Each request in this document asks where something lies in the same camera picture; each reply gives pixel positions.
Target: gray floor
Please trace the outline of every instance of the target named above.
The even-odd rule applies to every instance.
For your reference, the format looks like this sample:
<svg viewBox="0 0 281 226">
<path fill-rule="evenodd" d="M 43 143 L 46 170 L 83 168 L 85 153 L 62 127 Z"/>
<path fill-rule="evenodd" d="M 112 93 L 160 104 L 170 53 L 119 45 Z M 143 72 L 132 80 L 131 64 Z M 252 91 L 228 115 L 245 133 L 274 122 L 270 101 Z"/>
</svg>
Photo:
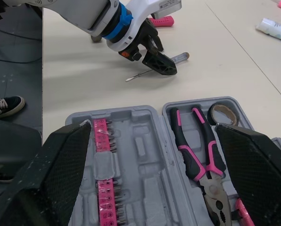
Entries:
<svg viewBox="0 0 281 226">
<path fill-rule="evenodd" d="M 42 39 L 42 20 L 32 8 L 6 8 L 0 29 L 21 36 Z M 42 42 L 0 32 L 0 59 L 27 62 L 42 56 Z M 0 62 L 0 98 L 22 96 L 24 109 L 5 120 L 41 131 L 42 60 L 30 64 Z"/>
</svg>

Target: tape roll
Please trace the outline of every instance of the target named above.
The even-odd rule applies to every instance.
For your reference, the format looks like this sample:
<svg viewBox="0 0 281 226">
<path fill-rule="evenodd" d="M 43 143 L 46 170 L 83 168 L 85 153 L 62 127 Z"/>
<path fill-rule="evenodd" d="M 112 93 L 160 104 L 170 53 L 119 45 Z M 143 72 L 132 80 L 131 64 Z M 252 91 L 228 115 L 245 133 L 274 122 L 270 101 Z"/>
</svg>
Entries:
<svg viewBox="0 0 281 226">
<path fill-rule="evenodd" d="M 226 123 L 238 126 L 238 117 L 232 109 L 222 104 L 214 104 L 207 113 L 208 122 L 215 126 L 217 123 Z"/>
</svg>

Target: label sticker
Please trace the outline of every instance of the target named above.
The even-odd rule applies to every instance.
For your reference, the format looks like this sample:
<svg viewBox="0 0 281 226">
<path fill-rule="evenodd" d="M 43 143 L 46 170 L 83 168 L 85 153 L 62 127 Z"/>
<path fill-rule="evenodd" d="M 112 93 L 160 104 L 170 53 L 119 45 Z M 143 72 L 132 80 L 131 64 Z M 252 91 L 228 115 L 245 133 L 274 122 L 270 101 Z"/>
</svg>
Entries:
<svg viewBox="0 0 281 226">
<path fill-rule="evenodd" d="M 166 0 L 159 4 L 160 9 L 166 9 L 173 5 L 176 5 L 178 3 L 178 0 Z"/>
</svg>

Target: white shoelace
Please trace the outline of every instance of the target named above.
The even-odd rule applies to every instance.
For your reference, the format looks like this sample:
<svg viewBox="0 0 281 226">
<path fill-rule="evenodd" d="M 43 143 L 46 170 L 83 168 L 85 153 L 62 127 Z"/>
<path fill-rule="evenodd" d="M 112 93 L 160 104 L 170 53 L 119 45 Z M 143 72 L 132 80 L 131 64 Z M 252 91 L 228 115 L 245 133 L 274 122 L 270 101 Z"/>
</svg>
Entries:
<svg viewBox="0 0 281 226">
<path fill-rule="evenodd" d="M 0 113 L 2 113 L 1 109 L 5 109 L 5 108 L 8 108 L 7 102 L 5 101 L 5 99 L 0 99 Z"/>
</svg>

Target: blue ring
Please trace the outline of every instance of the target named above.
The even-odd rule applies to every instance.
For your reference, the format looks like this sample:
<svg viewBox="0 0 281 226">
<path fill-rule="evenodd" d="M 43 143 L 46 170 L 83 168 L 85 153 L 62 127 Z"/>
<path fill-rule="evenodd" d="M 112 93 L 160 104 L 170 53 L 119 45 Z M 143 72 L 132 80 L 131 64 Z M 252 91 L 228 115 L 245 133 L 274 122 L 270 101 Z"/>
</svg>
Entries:
<svg viewBox="0 0 281 226">
<path fill-rule="evenodd" d="M 116 27 L 113 29 L 112 32 L 110 32 L 106 36 L 103 36 L 104 39 L 107 39 L 107 40 L 113 39 L 115 36 L 117 36 L 117 34 L 120 33 L 122 28 L 124 26 L 128 26 L 133 19 L 133 16 L 131 14 L 127 15 L 126 7 L 122 3 L 120 3 L 120 4 L 121 4 L 121 7 L 122 7 L 122 13 L 120 15 L 120 21 L 118 22 L 118 24 L 116 25 Z"/>
</svg>

